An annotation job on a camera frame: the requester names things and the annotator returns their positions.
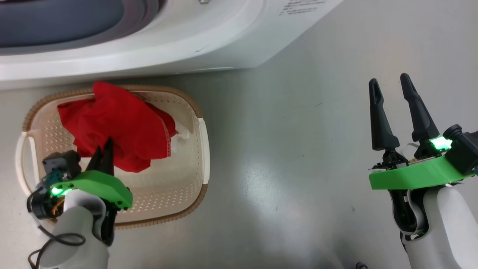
white washing machine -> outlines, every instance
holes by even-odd
[[[256,67],[342,0],[0,0],[0,90]]]

gray floor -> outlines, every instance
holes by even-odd
[[[381,153],[371,150],[367,83],[379,80],[403,145],[412,123],[402,72],[440,131],[455,123],[477,130],[478,7],[448,3],[345,0],[259,68],[115,81],[190,94],[205,114],[212,167],[193,214],[117,232],[110,268],[409,268],[388,194],[368,183]],[[13,169],[22,119],[42,96],[78,86],[0,93],[0,259],[8,268],[24,268],[43,242]],[[478,182],[466,182],[477,216]]]

laundry basket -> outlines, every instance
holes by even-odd
[[[177,143],[171,157],[152,160],[151,167],[140,173],[125,172],[115,167],[115,176],[133,194],[133,207],[118,214],[116,229],[165,223],[190,214],[204,199],[209,180],[209,141],[201,111],[190,97],[170,87],[120,87],[169,113],[189,130],[190,136]],[[30,195],[45,176],[42,160],[46,156],[53,152],[76,150],[74,137],[63,127],[56,107],[61,103],[89,98],[94,98],[93,88],[57,93],[41,99],[28,112],[15,156],[17,178],[26,195]],[[32,151],[34,179],[25,176],[27,140]],[[83,171],[88,161],[89,158],[81,160]]]

basket handle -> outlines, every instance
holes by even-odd
[[[18,138],[17,148],[15,150],[15,170],[17,172],[17,180],[22,188],[23,192],[28,196],[32,193],[32,189],[28,184],[26,177],[25,177],[25,168],[23,162],[23,152],[25,148],[25,143],[27,139],[30,141],[30,148],[32,151],[32,158],[33,158],[33,169],[38,171],[38,163],[36,159],[36,150],[35,150],[35,140],[33,137],[28,136],[27,132],[22,132],[20,137]],[[38,172],[35,173],[35,182],[39,182],[40,179],[38,178]]]
[[[206,123],[204,118],[199,120],[199,133],[201,134],[201,145],[203,149],[203,184],[207,184],[211,175],[211,154],[209,152],[209,138],[207,136]]]

red cloth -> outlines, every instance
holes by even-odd
[[[105,83],[93,85],[94,99],[58,105],[60,119],[74,137],[81,157],[93,156],[108,137],[113,139],[114,165],[140,172],[152,159],[171,156],[174,119],[128,91]]]

